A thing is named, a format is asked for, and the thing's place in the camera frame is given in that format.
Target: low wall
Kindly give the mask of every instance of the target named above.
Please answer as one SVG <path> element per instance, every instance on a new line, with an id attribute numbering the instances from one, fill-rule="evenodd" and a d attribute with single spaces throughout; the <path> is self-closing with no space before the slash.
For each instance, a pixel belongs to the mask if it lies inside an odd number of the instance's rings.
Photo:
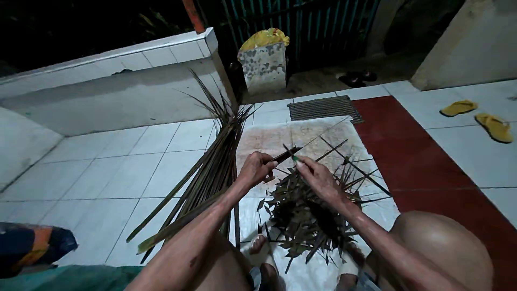
<path id="1" fill-rule="evenodd" d="M 0 191 L 62 138 L 34 121 L 0 108 Z"/>
<path id="2" fill-rule="evenodd" d="M 211 118 L 189 69 L 236 106 L 211 28 L 0 79 L 0 105 L 65 136 Z"/>

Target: metal gate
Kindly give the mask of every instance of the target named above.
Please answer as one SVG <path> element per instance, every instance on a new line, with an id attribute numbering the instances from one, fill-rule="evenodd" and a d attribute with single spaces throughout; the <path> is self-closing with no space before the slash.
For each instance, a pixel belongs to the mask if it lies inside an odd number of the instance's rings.
<path id="1" fill-rule="evenodd" d="M 220 47 L 230 50 L 232 56 L 257 31 L 270 27 L 284 31 L 291 38 L 286 54 L 293 72 L 360 57 L 378 2 L 201 0 L 200 7 L 205 21 L 216 30 Z"/>

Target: white tile floor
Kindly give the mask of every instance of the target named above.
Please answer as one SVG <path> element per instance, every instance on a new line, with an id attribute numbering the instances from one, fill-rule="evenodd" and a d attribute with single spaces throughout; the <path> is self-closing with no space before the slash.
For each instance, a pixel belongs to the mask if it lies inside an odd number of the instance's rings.
<path id="1" fill-rule="evenodd" d="M 517 96 L 517 81 L 428 92 L 403 81 L 272 101 L 247 125 L 290 121 L 288 103 L 338 95 L 352 100 L 393 95 L 517 225 L 517 142 L 497 143 L 473 122 L 476 112 L 500 115 L 511 121 L 517 137 L 517 101 L 509 98 Z M 455 118 L 438 113 L 465 98 L 478 102 L 480 109 Z M 80 247 L 65 256 L 62 265 L 137 265 L 141 256 L 134 255 L 136 244 L 154 233 L 163 218 L 155 218 L 130 244 L 125 243 L 127 234 L 210 146 L 213 127 L 211 120 L 204 120 L 67 138 L 0 194 L 0 221 L 71 229 Z"/>
<path id="2" fill-rule="evenodd" d="M 72 230 L 79 248 L 60 265 L 138 265 L 137 244 L 179 198 L 129 244 L 127 235 L 203 155 L 213 127 L 199 120 L 66 138 L 0 194 L 0 221 Z"/>

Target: green cloth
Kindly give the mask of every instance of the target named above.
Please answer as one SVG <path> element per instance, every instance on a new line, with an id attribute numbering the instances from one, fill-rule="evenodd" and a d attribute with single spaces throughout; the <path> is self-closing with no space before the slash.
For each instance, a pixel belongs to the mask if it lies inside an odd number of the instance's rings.
<path id="1" fill-rule="evenodd" d="M 124 290 L 143 267 L 66 266 L 0 280 L 0 291 Z"/>

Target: doormat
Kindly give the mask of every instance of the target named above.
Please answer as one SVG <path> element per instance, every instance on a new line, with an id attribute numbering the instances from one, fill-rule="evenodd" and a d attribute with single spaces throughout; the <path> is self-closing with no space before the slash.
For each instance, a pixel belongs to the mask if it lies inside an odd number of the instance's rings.
<path id="1" fill-rule="evenodd" d="M 353 124 L 364 122 L 348 96 L 297 102 L 288 106 L 292 121 L 350 115 L 354 118 L 351 121 Z"/>

